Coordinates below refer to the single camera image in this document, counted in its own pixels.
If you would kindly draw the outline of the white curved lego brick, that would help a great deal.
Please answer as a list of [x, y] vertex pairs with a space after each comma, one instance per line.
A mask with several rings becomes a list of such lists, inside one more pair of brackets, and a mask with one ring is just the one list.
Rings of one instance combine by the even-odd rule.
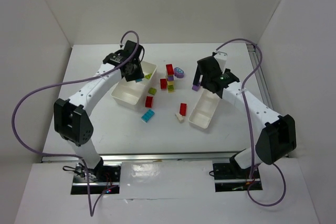
[[175, 116], [176, 116], [176, 118], [178, 119], [178, 121], [179, 121], [180, 123], [183, 123], [183, 122], [184, 122], [184, 116], [182, 116], [182, 115], [179, 114], [179, 113], [176, 113]]

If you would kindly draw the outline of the teal 2x4 lego brick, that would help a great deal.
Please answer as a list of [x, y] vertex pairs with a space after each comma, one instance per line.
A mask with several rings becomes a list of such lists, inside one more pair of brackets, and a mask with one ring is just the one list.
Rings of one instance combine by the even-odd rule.
[[142, 115], [141, 120], [145, 123], [148, 123], [148, 121], [152, 119], [154, 115], [155, 115], [155, 112], [149, 109]]

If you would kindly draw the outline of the green 2x2 lego brick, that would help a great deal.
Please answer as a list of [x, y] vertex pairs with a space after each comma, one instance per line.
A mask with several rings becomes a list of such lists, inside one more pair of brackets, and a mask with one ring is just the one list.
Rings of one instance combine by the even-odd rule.
[[149, 88], [149, 90], [148, 90], [148, 93], [150, 95], [156, 95], [156, 92], [157, 92], [157, 89], [155, 89], [155, 88]]

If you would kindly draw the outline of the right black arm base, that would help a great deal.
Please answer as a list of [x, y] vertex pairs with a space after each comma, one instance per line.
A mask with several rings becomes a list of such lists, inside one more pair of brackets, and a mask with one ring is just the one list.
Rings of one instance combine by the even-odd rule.
[[256, 169], [249, 178], [250, 169], [236, 169], [230, 163], [213, 163], [213, 169], [208, 174], [213, 177], [216, 192], [234, 192], [262, 190], [259, 170]]

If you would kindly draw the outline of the purple sloped lego brick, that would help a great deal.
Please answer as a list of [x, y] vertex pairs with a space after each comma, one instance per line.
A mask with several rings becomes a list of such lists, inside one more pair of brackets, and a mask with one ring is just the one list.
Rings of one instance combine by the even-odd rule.
[[194, 90], [194, 91], [198, 91], [199, 89], [200, 89], [200, 84], [197, 84], [197, 85], [193, 85], [192, 86], [192, 90]]

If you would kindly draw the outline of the red rounded lego brick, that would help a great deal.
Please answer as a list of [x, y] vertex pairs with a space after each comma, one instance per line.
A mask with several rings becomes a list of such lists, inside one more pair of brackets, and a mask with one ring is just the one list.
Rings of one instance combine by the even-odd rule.
[[146, 99], [145, 99], [145, 107], [146, 108], [152, 108], [153, 107], [153, 101], [154, 101], [154, 97], [147, 96]]

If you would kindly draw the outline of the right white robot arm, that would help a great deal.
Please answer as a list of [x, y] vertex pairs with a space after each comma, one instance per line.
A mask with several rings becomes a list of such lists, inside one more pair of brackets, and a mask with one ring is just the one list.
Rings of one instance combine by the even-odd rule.
[[208, 56], [197, 61], [194, 83], [245, 112], [252, 136], [258, 140], [253, 145], [231, 157], [230, 162], [240, 169], [248, 169], [274, 162], [295, 150], [296, 125], [289, 114], [280, 115], [258, 100], [243, 87], [230, 69], [223, 69], [219, 57]]

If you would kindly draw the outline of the red 2x4 lego brick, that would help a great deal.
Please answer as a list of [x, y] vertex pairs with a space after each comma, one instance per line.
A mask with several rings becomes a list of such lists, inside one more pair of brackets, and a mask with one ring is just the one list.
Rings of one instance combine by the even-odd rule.
[[181, 116], [186, 116], [186, 114], [187, 114], [187, 104], [186, 103], [181, 103], [180, 104], [179, 114]]

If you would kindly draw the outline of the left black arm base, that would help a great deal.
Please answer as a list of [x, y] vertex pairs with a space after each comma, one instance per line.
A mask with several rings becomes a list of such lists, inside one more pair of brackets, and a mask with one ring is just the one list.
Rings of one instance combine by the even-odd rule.
[[[64, 166], [63, 171], [73, 172], [73, 180], [71, 185], [71, 195], [86, 195], [87, 178], [84, 166], [80, 163], [75, 167]], [[104, 190], [106, 194], [119, 194], [120, 192], [120, 165], [107, 165], [103, 167], [102, 173], [98, 176], [89, 175], [90, 192], [94, 195], [101, 194]]]

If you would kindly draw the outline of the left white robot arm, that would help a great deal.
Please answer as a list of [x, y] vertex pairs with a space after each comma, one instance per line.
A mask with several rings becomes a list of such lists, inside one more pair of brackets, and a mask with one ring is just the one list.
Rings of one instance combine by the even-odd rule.
[[140, 55], [144, 48], [128, 40], [124, 47], [107, 55], [95, 73], [94, 80], [88, 81], [68, 99], [57, 99], [54, 103], [54, 129], [80, 156], [80, 167], [91, 177], [98, 177], [103, 171], [103, 159], [92, 142], [93, 125], [90, 115], [103, 96], [121, 80], [142, 79]]

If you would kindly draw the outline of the multicolour lego tower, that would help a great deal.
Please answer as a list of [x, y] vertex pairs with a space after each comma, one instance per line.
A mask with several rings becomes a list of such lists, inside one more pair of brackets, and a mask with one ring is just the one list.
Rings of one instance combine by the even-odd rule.
[[166, 80], [168, 93], [174, 92], [174, 69], [172, 64], [166, 65]]

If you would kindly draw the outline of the purple round printed lego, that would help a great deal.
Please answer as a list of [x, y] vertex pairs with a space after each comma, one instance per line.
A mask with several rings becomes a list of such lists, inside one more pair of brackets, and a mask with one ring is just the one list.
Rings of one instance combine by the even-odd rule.
[[181, 68], [176, 67], [174, 68], [174, 76], [179, 79], [182, 79], [184, 77], [184, 71]]

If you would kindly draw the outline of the green 2x4 lego brick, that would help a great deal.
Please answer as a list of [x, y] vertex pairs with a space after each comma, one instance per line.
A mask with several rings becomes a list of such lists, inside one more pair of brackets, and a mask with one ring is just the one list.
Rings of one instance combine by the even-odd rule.
[[145, 79], [148, 79], [148, 80], [150, 80], [150, 79], [151, 79], [151, 77], [152, 77], [152, 74], [151, 74], [151, 73], [149, 73], [149, 74], [146, 74], [146, 75], [144, 76], [144, 78], [145, 78]]

